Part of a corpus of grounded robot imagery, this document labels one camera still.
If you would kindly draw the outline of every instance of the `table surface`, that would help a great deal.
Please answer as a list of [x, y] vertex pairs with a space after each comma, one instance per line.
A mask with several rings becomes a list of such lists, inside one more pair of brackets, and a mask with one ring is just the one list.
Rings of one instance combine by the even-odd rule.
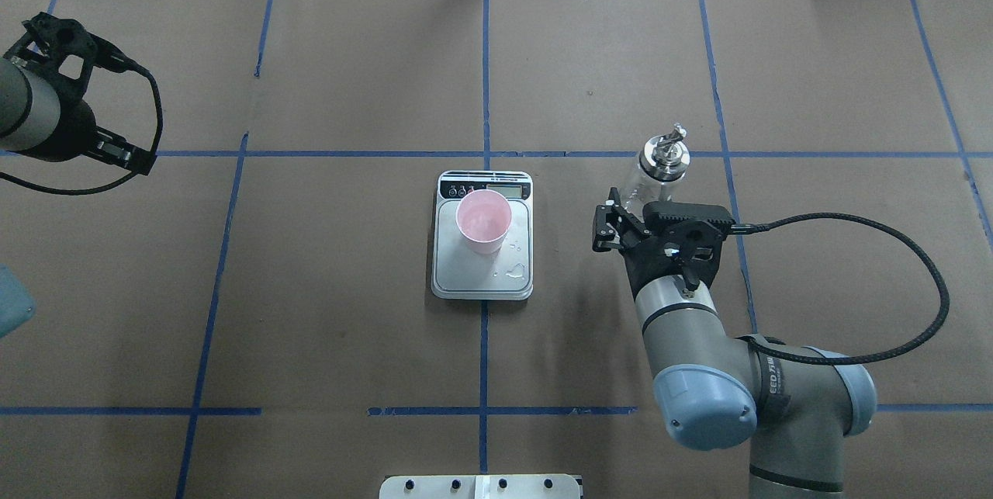
[[[993, 15], [947, 0], [0, 0], [152, 70], [148, 177], [88, 198], [0, 185], [0, 259], [36, 297], [0, 341], [5, 496], [374, 497], [388, 475], [564, 472], [590, 497], [741, 497], [747, 445], [681, 449], [593, 207], [680, 121], [678, 199], [744, 222], [837, 210], [917, 240], [950, 318], [869, 367], [860, 498], [993, 488]], [[146, 143], [148, 88], [97, 71], [100, 124]], [[0, 156], [84, 187], [93, 160]], [[431, 292], [449, 169], [535, 178], [535, 293]], [[908, 249], [817, 222], [730, 241], [731, 336], [848, 354], [922, 330]]]

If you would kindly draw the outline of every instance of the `pink cup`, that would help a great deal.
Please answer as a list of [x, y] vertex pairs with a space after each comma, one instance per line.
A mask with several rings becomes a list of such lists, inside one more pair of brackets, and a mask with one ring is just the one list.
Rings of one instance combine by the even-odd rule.
[[480, 255], [499, 251], [510, 230], [510, 203], [497, 191], [472, 191], [458, 201], [455, 223], [465, 244]]

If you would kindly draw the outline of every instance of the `blue joint cap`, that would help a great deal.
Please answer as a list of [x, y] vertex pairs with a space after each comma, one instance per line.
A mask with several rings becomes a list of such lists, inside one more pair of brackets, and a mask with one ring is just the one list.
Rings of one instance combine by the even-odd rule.
[[655, 392], [666, 430], [689, 449], [730, 449], [759, 424], [752, 394], [720, 369], [673, 365], [656, 375]]
[[[847, 358], [844, 354], [820, 350], [812, 346], [805, 346], [808, 350], [816, 351], [826, 358]], [[848, 389], [848, 398], [852, 401], [852, 424], [845, 433], [847, 438], [858, 435], [869, 428], [872, 424], [873, 414], [876, 414], [876, 406], [879, 406], [879, 396], [876, 395], [876, 385], [872, 382], [872, 376], [862, 365], [834, 365], [834, 370], [841, 376], [841, 381]]]
[[7, 266], [0, 265], [0, 338], [35, 315], [35, 300]]

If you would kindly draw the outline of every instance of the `electrical cable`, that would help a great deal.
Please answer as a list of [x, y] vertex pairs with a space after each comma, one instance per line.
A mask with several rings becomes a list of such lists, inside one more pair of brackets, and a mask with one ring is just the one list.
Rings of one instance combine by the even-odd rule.
[[774, 230], [776, 227], [787, 226], [787, 224], [795, 224], [797, 222], [806, 222], [806, 220], [844, 220], [844, 222], [852, 222], [855, 224], [862, 224], [863, 226], [872, 227], [873, 229], [883, 231], [885, 234], [890, 234], [892, 237], [896, 237], [897, 240], [903, 242], [907, 245], [918, 258], [921, 259], [923, 265], [928, 269], [928, 273], [932, 276], [934, 280], [934, 286], [937, 286], [937, 293], [939, 294], [939, 310], [937, 311], [936, 317], [928, 328], [926, 328], [921, 334], [912, 338], [905, 344], [901, 344], [896, 348], [891, 348], [890, 350], [884, 352], [878, 352], [875, 354], [866, 354], [861, 356], [852, 356], [846, 358], [823, 358], [823, 357], [808, 357], [801, 356], [797, 354], [791, 354], [783, 352], [780, 350], [774, 350], [759, 344], [754, 338], [744, 337], [748, 342], [749, 347], [766, 356], [779, 358], [785, 361], [792, 362], [805, 362], [809, 365], [859, 365], [865, 362], [879, 362], [887, 359], [891, 359], [897, 356], [901, 356], [916, 347], [921, 346], [934, 336], [934, 334], [941, 328], [944, 324], [944, 320], [948, 318], [948, 307], [950, 307], [950, 298], [948, 297], [948, 287], [944, 283], [944, 278], [941, 277], [941, 272], [934, 265], [934, 261], [930, 259], [928, 254], [919, 247], [914, 240], [910, 237], [902, 234], [901, 231], [893, 229], [893, 227], [887, 226], [887, 224], [880, 224], [875, 222], [875, 220], [868, 220], [866, 217], [852, 216], [850, 213], [834, 213], [834, 212], [817, 212], [817, 213], [802, 213], [799, 216], [785, 217], [783, 220], [778, 220], [777, 222], [772, 222], [771, 224], [736, 224], [731, 229], [731, 234], [738, 234], [739, 236], [747, 236], [747, 234], [758, 234], [764, 231]]
[[[146, 70], [146, 68], [141, 67], [141, 65], [135, 63], [135, 61], [131, 61], [129, 64], [132, 65], [131, 70], [138, 72], [139, 75], [145, 77], [145, 79], [147, 79], [149, 83], [149, 86], [151, 86], [152, 88], [152, 99], [155, 100], [156, 127], [155, 127], [155, 138], [153, 138], [152, 140], [152, 147], [149, 150], [149, 152], [152, 153], [152, 156], [155, 156], [156, 152], [158, 152], [159, 150], [159, 142], [162, 140], [162, 123], [163, 123], [162, 96], [159, 93], [159, 84], [155, 81], [152, 72], [149, 72], [148, 70]], [[32, 183], [30, 181], [25, 181], [24, 178], [14, 177], [13, 175], [3, 173], [2, 171], [0, 171], [0, 178], [3, 178], [4, 181], [10, 181], [15, 185], [21, 185], [21, 187], [24, 187], [26, 189], [31, 189], [33, 191], [38, 191], [38, 192], [45, 192], [46, 194], [49, 195], [65, 195], [65, 196], [95, 195], [97, 194], [97, 192], [109, 191], [110, 189], [119, 187], [120, 185], [127, 183], [132, 178], [135, 178], [137, 175], [138, 173], [136, 171], [131, 171], [127, 175], [118, 178], [118, 180], [112, 183], [101, 185], [100, 187], [95, 187], [92, 189], [77, 190], [77, 189], [53, 189], [51, 187], [45, 187], [45, 185], [36, 185], [35, 183]]]

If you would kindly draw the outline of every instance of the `digital scale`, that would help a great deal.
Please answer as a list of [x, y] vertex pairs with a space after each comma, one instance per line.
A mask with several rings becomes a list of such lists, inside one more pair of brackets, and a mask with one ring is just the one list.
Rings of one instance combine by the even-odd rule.
[[[471, 191], [490, 189], [510, 202], [510, 230], [503, 247], [480, 255], [465, 244], [455, 210]], [[443, 299], [519, 301], [533, 290], [533, 183], [521, 171], [446, 171], [435, 191], [431, 290]]]

